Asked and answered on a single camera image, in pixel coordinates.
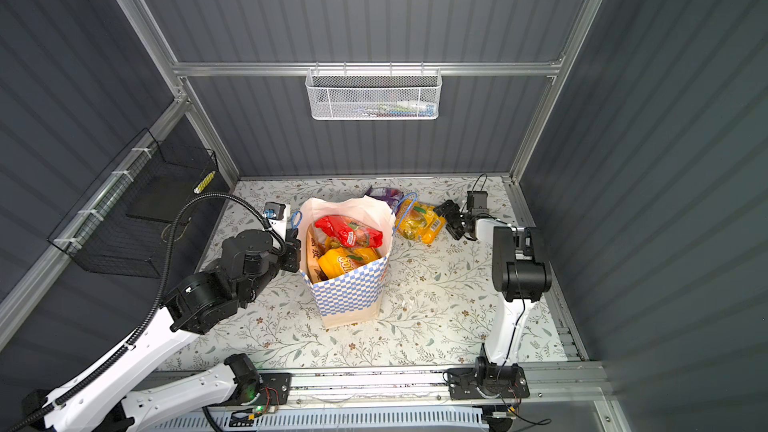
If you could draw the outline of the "yellow snack bag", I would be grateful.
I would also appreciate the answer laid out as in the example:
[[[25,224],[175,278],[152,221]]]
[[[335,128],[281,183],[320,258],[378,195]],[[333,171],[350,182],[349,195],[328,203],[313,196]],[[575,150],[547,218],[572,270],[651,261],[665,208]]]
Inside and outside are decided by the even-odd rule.
[[[318,259],[321,271],[328,279],[338,278],[380,258],[374,248],[329,249]]]
[[[444,229],[446,219],[437,214],[435,207],[407,199],[399,207],[396,231],[405,239],[432,244]]]

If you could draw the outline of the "small purple snack bag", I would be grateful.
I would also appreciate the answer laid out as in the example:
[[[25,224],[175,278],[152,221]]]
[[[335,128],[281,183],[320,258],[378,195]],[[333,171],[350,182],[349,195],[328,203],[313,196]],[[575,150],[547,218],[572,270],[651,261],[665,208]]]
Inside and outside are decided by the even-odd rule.
[[[385,202],[393,212],[396,212],[405,194],[396,188],[371,186],[365,192],[365,196]]]

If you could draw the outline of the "blue checkered paper bag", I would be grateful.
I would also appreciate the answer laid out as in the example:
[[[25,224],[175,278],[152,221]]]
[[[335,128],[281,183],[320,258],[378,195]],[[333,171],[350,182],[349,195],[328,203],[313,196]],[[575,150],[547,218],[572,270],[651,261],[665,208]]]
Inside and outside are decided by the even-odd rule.
[[[300,272],[323,325],[335,328],[378,317],[389,270],[396,216],[369,196],[300,208]]]

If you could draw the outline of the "red snack bag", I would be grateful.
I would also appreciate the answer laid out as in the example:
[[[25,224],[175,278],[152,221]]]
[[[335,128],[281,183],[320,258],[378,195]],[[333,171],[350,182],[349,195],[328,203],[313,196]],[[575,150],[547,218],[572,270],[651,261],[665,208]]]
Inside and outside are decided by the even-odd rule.
[[[383,244],[380,230],[343,215],[321,217],[314,222],[314,228],[324,236],[326,249],[378,248]]]

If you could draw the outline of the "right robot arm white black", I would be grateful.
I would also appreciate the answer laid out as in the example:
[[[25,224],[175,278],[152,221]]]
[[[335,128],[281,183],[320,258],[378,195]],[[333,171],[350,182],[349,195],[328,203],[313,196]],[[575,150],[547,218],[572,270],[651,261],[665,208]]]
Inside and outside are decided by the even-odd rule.
[[[491,332],[470,368],[443,373],[453,400],[504,399],[520,402],[530,396],[519,349],[523,329],[552,285],[552,272],[540,231],[520,227],[490,214],[488,193],[467,192],[465,207],[448,200],[436,207],[456,240],[473,239],[492,246],[491,282],[498,305]]]

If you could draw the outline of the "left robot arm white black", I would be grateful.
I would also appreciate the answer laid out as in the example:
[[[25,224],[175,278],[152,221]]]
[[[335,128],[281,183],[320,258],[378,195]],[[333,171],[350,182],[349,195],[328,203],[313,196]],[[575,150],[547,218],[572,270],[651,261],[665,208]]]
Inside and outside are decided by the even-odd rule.
[[[188,412],[219,404],[264,409],[266,391],[251,359],[234,354],[222,363],[160,387],[139,384],[175,352],[254,302],[279,271],[295,272],[298,232],[246,230],[226,239],[207,270],[186,277],[163,296],[121,343],[81,374],[49,391],[29,394],[17,431],[145,431]]]

